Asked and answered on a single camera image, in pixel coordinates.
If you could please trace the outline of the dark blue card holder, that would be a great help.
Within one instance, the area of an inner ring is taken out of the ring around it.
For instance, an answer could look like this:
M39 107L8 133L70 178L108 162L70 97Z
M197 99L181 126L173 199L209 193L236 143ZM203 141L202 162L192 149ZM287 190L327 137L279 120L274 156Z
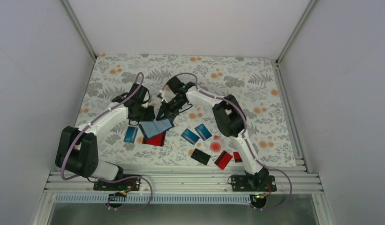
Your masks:
M169 129L173 128L174 124L171 120L154 120L154 121L146 121L140 122L139 128L142 131L143 136L146 139L150 139L156 135L159 135Z

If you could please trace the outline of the black card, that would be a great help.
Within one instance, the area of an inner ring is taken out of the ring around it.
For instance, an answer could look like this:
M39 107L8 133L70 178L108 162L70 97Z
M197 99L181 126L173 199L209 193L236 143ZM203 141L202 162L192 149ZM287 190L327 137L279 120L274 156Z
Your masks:
M194 149L190 157L203 165L207 165L211 158L211 155L199 149Z

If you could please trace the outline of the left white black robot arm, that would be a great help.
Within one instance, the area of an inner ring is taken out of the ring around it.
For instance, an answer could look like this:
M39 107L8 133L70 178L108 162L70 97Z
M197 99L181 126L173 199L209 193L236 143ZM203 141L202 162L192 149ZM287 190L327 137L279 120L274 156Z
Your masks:
M121 122L153 121L153 106L148 105L149 90L134 83L129 92L114 97L108 107L92 121L78 127L65 127L60 135L55 165L61 172L75 176L105 180L106 185L117 190L123 186L123 169L99 159L98 143Z

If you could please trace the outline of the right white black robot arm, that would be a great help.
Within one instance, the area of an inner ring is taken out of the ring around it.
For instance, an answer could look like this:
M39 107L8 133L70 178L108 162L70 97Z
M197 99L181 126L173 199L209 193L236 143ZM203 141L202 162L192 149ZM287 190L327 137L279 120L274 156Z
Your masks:
M201 89L197 82L183 83L178 77L178 75L173 76L164 85L174 94L172 99L166 99L164 89L159 92L161 106L156 119L174 118L181 113L184 105L210 108L218 130L223 136L233 141L242 158L248 187L254 191L264 187L269 171L258 161L257 153L248 135L246 116L236 98L233 95L218 96Z

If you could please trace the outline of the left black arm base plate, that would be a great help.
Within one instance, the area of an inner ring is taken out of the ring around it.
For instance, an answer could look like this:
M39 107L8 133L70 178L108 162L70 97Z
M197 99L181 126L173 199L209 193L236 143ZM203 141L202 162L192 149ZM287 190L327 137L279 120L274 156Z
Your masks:
M93 190L95 191L139 191L141 179L140 177L133 177L117 183L108 183L102 180L95 181Z

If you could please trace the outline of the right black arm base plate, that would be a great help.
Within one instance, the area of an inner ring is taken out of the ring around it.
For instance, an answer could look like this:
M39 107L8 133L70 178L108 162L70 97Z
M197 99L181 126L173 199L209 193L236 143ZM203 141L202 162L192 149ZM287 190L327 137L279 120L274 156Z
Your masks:
M277 191L274 176L266 176L264 179L255 181L247 175L232 174L227 179L234 192L275 192Z

